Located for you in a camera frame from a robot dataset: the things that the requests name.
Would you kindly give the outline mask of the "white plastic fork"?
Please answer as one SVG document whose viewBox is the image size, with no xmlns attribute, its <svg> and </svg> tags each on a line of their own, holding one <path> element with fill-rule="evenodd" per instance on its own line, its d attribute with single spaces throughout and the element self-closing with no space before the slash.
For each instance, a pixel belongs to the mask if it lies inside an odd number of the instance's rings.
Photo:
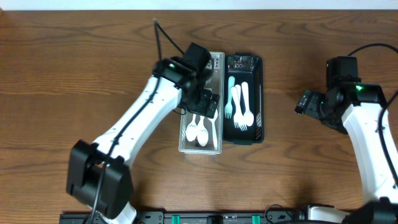
<svg viewBox="0 0 398 224">
<path fill-rule="evenodd" d="M 239 128 L 241 131 L 243 130 L 243 126 L 241 124 L 241 118 L 242 116 L 242 112 L 241 112 L 241 103 L 240 103 L 240 97 L 241 97 L 241 87 L 240 85 L 235 85 L 234 86 L 236 89 L 236 97 L 234 98 L 234 104 L 236 107 L 236 112 L 234 115 L 234 123 L 236 125 L 236 128 Z"/>
<path fill-rule="evenodd" d="M 241 131 L 247 131 L 248 129 L 246 124 L 244 123 L 244 118 L 241 110 L 240 97 L 235 86 L 231 88 L 231 93 L 235 104 L 235 114 L 233 116 L 235 128 L 239 128 Z"/>
<path fill-rule="evenodd" d="M 228 91 L 228 98 L 227 98 L 227 104 L 224 108 L 224 116 L 226 119 L 231 119 L 232 117 L 232 112 L 233 112 L 233 106 L 232 106 L 232 93 L 231 93 L 231 88 L 235 86 L 235 77 L 234 76 L 230 76 L 228 78 L 228 87 L 227 87 L 227 91 Z"/>
</svg>

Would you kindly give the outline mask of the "white plastic spoon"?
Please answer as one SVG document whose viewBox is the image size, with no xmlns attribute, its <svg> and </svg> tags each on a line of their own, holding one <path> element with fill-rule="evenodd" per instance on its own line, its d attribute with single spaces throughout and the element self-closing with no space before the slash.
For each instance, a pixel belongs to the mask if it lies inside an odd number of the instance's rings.
<svg viewBox="0 0 398 224">
<path fill-rule="evenodd" d="M 243 114 L 244 122 L 246 126 L 252 126 L 254 122 L 254 115 L 250 110 L 249 105 L 249 87 L 247 82 L 242 82 L 241 89 L 243 92 L 243 100 L 245 105 L 245 112 Z"/>
<path fill-rule="evenodd" d="M 213 118 L 209 118 L 209 121 L 211 122 L 211 127 L 212 127 L 212 140 L 213 140 L 213 147 L 214 150 L 218 150 L 218 138 L 217 138 L 217 133 L 216 133 L 216 127 L 215 127 L 215 121 L 218 118 L 218 110 L 215 110 L 215 114 Z"/>
</svg>

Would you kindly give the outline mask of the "white spoon bowl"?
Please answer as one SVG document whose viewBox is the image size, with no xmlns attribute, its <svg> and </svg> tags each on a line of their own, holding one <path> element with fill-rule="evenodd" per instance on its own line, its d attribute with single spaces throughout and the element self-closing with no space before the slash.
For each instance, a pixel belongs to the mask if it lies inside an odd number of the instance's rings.
<svg viewBox="0 0 398 224">
<path fill-rule="evenodd" d="M 197 137 L 197 123 L 196 123 L 196 114 L 192 115 L 192 121 L 188 124 L 186 128 L 186 139 L 189 142 L 192 142 Z"/>
</svg>

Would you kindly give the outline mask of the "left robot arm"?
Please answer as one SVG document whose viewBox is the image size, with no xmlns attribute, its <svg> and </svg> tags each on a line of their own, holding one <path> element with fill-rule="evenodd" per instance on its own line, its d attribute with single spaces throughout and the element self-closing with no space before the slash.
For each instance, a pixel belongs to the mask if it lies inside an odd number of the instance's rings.
<svg viewBox="0 0 398 224">
<path fill-rule="evenodd" d="M 205 88 L 214 60 L 187 56 L 159 60 L 144 90 L 121 118 L 92 143 L 79 140 L 71 149 L 66 191 L 89 206 L 85 223 L 132 223 L 130 169 L 141 147 L 175 108 L 213 117 L 218 96 Z"/>
</svg>

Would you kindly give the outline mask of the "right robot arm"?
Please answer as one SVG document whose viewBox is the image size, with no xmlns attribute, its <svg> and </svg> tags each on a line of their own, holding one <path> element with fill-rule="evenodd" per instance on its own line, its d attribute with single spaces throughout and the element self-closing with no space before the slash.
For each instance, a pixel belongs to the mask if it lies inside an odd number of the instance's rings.
<svg viewBox="0 0 398 224">
<path fill-rule="evenodd" d="M 353 212 L 324 205 L 308 208 L 305 223 L 397 223 L 397 149 L 379 85 L 343 82 L 326 93 L 306 90 L 295 112 L 351 139 L 364 204 Z"/>
</svg>

